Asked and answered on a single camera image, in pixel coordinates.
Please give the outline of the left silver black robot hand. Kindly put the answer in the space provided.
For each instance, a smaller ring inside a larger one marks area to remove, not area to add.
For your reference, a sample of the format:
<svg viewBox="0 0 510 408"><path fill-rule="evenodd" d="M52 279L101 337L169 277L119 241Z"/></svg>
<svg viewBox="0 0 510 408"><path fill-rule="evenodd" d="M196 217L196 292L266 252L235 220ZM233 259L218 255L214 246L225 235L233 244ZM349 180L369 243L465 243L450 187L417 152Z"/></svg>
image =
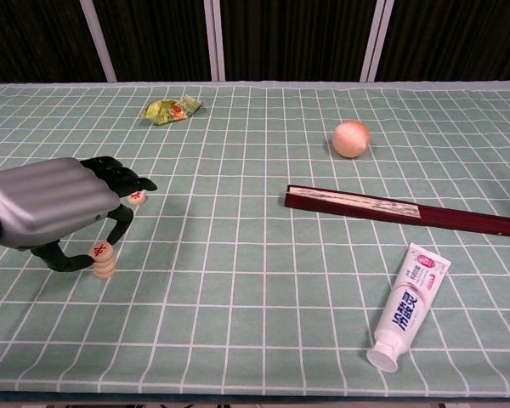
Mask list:
<svg viewBox="0 0 510 408"><path fill-rule="evenodd" d="M78 160L63 157L0 170L0 246L30 251L56 272L94 264L89 254L69 257L60 240L100 220L112 219L106 240L118 242L133 221L123 197L155 191L112 156Z"/></svg>

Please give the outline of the green snack packet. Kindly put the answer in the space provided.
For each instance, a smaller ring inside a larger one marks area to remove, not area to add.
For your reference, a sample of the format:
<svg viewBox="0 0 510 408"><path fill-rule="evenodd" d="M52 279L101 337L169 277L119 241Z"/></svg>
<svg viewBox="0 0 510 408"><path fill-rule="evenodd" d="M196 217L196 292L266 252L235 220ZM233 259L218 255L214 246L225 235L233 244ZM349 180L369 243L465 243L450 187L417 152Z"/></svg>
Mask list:
<svg viewBox="0 0 510 408"><path fill-rule="evenodd" d="M156 126L178 122L193 116L201 108L201 101L189 95L176 99L156 99L142 111L141 116Z"/></svg>

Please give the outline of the green white checked tablecloth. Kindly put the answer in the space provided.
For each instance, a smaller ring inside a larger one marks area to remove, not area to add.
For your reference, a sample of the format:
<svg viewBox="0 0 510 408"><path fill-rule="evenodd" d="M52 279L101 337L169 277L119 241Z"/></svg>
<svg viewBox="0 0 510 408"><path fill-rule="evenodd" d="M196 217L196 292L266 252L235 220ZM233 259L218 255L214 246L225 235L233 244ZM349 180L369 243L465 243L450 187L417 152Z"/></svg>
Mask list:
<svg viewBox="0 0 510 408"><path fill-rule="evenodd" d="M156 126L156 99L201 108ZM363 122L355 158L336 127ZM0 85L0 170L113 156L158 190L116 273L0 247L0 392L510 398L510 237L285 205L290 184L510 218L510 85ZM411 243L450 267L366 357Z"/></svg>

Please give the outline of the peach woven ball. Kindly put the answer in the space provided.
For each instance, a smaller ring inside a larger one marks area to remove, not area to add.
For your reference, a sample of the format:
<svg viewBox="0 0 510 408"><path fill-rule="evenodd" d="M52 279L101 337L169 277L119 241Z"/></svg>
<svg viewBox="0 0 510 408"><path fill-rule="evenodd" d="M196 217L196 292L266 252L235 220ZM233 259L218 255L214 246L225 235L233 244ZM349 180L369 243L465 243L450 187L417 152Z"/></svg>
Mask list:
<svg viewBox="0 0 510 408"><path fill-rule="evenodd" d="M368 127L360 121L349 120L339 124L332 136L335 151L343 157L362 155L371 141Z"/></svg>

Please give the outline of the dark red folded fan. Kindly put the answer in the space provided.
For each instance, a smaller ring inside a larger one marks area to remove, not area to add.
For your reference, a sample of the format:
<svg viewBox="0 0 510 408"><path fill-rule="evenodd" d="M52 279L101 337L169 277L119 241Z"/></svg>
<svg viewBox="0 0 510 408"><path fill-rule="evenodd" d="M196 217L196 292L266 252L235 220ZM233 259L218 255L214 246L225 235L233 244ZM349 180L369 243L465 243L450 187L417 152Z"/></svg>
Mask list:
<svg viewBox="0 0 510 408"><path fill-rule="evenodd" d="M510 237L510 218L507 217L338 190L290 184L285 205L353 218Z"/></svg>

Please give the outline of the white toothpaste tube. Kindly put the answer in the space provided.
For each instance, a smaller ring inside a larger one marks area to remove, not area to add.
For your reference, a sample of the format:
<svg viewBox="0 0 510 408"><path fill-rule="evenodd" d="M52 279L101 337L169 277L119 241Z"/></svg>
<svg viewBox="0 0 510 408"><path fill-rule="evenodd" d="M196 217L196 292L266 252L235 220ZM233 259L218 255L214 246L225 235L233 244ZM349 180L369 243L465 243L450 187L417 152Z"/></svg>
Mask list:
<svg viewBox="0 0 510 408"><path fill-rule="evenodd" d="M411 243L374 332L366 357L376 368L394 373L408 351L451 266L440 255Z"/></svg>

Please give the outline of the dark partition screen white frame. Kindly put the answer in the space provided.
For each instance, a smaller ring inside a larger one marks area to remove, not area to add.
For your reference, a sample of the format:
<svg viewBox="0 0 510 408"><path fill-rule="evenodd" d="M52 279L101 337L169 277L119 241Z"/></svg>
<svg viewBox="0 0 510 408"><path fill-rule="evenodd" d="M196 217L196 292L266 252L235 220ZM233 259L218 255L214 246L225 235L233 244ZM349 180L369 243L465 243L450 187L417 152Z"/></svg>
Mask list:
<svg viewBox="0 0 510 408"><path fill-rule="evenodd" d="M226 81L373 82L395 0L212 0Z"/></svg>
<svg viewBox="0 0 510 408"><path fill-rule="evenodd" d="M211 81L209 0L78 0L107 82Z"/></svg>
<svg viewBox="0 0 510 408"><path fill-rule="evenodd" d="M0 82L105 82L79 0L0 0Z"/></svg>
<svg viewBox="0 0 510 408"><path fill-rule="evenodd" d="M370 82L510 80L510 0L377 0Z"/></svg>

